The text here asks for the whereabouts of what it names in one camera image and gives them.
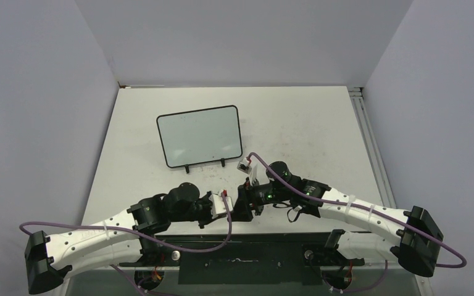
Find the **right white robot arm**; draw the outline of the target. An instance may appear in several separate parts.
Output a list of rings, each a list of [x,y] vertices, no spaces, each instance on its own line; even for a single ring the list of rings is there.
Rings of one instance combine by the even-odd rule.
[[[284,205],[296,216],[310,215],[341,221],[362,232],[334,230],[325,243],[325,258],[332,264],[347,259],[396,261],[405,270],[426,278],[433,276],[444,236],[424,208],[388,208],[357,199],[317,181],[293,175],[285,162],[267,169],[267,184],[256,178],[257,168],[248,159],[237,165],[247,174],[238,187],[233,207],[234,221],[251,221],[265,205]]]

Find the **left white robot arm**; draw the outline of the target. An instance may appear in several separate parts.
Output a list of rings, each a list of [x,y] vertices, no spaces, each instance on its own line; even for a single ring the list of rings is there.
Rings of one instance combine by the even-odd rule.
[[[23,223],[20,230],[28,235],[24,252],[28,292],[37,295],[51,291],[74,275],[102,266],[139,261],[153,265],[161,249],[192,253],[193,249],[159,240],[155,235],[176,222],[195,221],[203,228],[232,211],[233,199],[226,190],[201,196],[195,185],[183,183],[92,225],[55,223],[55,228],[63,230],[58,234],[26,229],[41,226],[40,221]]]

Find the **small black-framed whiteboard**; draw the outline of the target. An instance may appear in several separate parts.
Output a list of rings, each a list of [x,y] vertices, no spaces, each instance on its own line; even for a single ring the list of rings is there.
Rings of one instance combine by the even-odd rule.
[[[184,168],[243,155],[239,111],[235,105],[159,115],[157,130],[166,166]]]

